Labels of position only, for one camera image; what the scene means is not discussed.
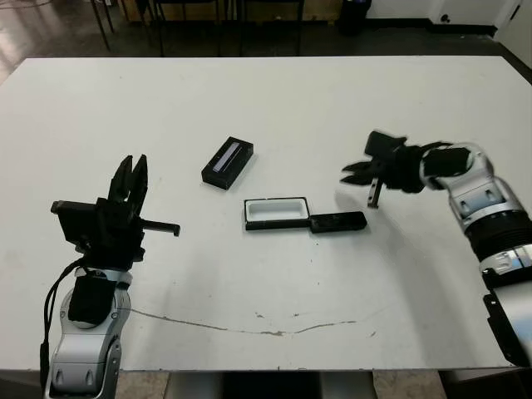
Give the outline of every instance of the small black object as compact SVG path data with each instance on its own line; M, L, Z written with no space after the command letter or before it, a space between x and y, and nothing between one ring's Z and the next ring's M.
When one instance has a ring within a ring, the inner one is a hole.
M330 233L360 230L367 225L362 212L311 215L304 197L247 199L244 217L246 230L308 227L313 233Z
M244 201L246 230L308 227L309 215L307 199L304 197Z
M116 282L106 278L81 276L76 278L68 308L69 320L97 326L109 314L115 294Z
M310 231L313 233L331 233L333 231L361 230L367 226L362 212L343 212L339 214L313 214L310 217Z
M205 183L227 190L253 154L253 144L230 137L201 171Z

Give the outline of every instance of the wall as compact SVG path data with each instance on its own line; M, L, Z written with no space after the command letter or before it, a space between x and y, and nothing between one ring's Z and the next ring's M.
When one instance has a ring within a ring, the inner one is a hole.
M532 0L520 2L520 9L514 19L497 32L495 40L532 68Z
M436 1L431 10L431 20L441 23L447 15L454 25L495 25L500 11L513 0L444 0Z
M367 16L368 18L430 17L434 23L438 23L441 14L448 12L452 17L452 23L493 25L496 18L504 18L508 13L500 15L503 5L515 1L517 0L373 0ZM138 21L134 0L125 0L125 2L130 18ZM224 0L219 0L219 3L220 11L223 13ZM180 5L166 4L163 8L168 19L182 19ZM332 22L338 18L341 8L342 0L305 0L303 19ZM214 19L212 3L188 5L186 10L187 18L190 20ZM295 20L296 10L297 6L294 3L252 2L248 5L248 20Z
M373 0L369 18L427 18L434 0Z

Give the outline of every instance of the chair leg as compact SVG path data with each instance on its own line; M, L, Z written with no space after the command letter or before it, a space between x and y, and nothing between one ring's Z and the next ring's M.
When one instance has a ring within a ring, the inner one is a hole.
M106 12L107 22L109 23L109 28L111 29L111 32L114 33L115 32L115 28L113 27L113 24L111 22L111 15L109 15L109 8L107 6L106 0L103 0L102 2L103 2L103 9Z
M101 38L103 39L103 42L106 44L107 51L110 52L111 48L109 47L109 42L107 41L106 32L103 30L103 25L101 25L100 14L98 13L98 8L96 8L96 0L91 0L91 5L92 5L92 11L94 11L94 15L96 16L96 22L98 22L98 27L100 28Z
M245 9L245 1L244 0L236 0L236 3L240 5L239 10L237 11L237 18L239 19L239 25L240 25L240 44L239 44L239 57L243 56L244 54L244 24L246 18L246 11Z
M126 7L126 3L124 2L124 0L120 0L120 3L122 5L122 10L124 10L124 18L126 19L126 22L129 22L130 21L130 18L129 16L127 15L127 7Z
M166 22L166 17L165 17L165 12L163 11L163 6L161 6L160 2L157 3L157 6L159 6L160 19L162 20L162 22Z
M299 0L298 5L298 48L296 49L296 55L299 57L301 54L301 26L303 24L303 8L305 5L305 0Z
M155 25L157 26L157 34L159 36L159 54L161 57L165 56L165 49L163 48L163 36L161 32L161 20L159 19L159 12L157 6L160 8L160 3L155 0Z
M144 18L144 13L140 12L140 9L139 9L139 15L140 15L140 21L142 22L142 27L144 28L144 32L146 34L146 38L148 39L148 46L151 46L150 31L148 30L148 26L146 25L146 20Z
M152 23L155 20L155 17L153 15L153 10L151 9L150 0L148 0L147 8L148 8L148 13L150 14L150 23Z
M222 26L219 20L219 0L214 0L216 5L216 45L217 45L217 56L221 57L221 42L222 42Z

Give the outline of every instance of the black box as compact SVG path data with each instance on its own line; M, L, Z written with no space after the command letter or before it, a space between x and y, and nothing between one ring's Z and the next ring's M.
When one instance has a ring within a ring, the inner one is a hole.
M227 190L253 155L253 144L230 137L201 171L205 183Z

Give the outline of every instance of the black cable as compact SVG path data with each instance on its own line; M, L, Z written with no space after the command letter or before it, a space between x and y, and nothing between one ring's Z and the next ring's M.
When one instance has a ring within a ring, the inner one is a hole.
M44 301L44 339L42 340L40 349L40 363L41 363L41 389L44 392L47 384L48 372L50 370L50 345L48 342L48 334L50 332L50 326L52 325L53 306L56 302L57 289L59 283L71 273L72 270L82 266L85 263L85 257L79 258L66 266L65 270L61 273L59 278L48 291L46 300Z

